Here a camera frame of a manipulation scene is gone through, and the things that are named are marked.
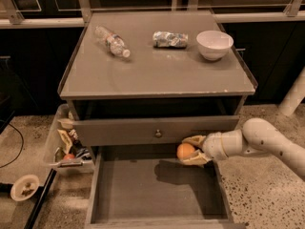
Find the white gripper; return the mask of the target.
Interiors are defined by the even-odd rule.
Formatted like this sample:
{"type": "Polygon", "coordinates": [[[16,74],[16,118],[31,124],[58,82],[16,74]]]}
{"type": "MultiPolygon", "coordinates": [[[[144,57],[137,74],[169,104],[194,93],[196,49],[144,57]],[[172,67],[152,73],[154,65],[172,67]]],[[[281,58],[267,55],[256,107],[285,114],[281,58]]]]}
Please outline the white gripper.
{"type": "Polygon", "coordinates": [[[203,150],[196,150],[189,156],[181,159],[184,165],[203,166],[211,160],[225,160],[228,158],[222,146],[221,133],[213,133],[207,136],[193,135],[182,140],[183,143],[188,143],[196,148],[203,150]]]}

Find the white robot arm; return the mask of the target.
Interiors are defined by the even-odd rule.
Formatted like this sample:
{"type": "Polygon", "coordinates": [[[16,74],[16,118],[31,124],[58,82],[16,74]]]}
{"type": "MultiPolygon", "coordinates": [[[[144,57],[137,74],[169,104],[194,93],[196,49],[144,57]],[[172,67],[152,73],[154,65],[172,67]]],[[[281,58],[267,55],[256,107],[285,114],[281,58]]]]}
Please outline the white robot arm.
{"type": "Polygon", "coordinates": [[[181,146],[178,146],[177,156],[184,165],[201,166],[231,156],[271,154],[305,179],[305,149],[262,118],[248,119],[241,129],[190,136],[183,139],[182,143],[192,147],[185,154],[181,146]]]}

